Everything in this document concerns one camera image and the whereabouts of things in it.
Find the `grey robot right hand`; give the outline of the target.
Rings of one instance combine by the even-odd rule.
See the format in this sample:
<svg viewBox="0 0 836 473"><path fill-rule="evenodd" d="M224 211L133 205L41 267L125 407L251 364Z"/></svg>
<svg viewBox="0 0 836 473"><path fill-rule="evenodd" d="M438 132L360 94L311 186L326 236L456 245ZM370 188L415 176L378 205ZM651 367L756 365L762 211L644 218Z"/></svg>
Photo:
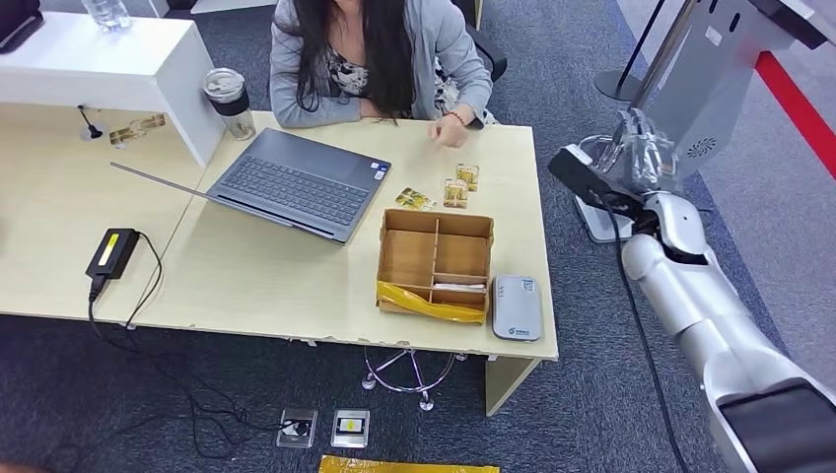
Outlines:
<svg viewBox="0 0 836 473"><path fill-rule="evenodd" d="M596 159L596 169L637 194L678 191L674 143L639 108L617 114L619 123Z"/></svg>

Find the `person's left hand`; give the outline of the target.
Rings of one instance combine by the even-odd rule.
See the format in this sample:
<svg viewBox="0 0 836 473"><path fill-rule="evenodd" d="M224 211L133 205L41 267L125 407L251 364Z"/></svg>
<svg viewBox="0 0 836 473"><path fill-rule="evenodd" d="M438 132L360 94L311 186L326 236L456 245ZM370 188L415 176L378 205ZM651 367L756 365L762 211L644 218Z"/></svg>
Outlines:
<svg viewBox="0 0 836 473"><path fill-rule="evenodd" d="M460 148L468 137L468 130L455 114L448 114L429 123L428 136L439 145Z"/></svg>

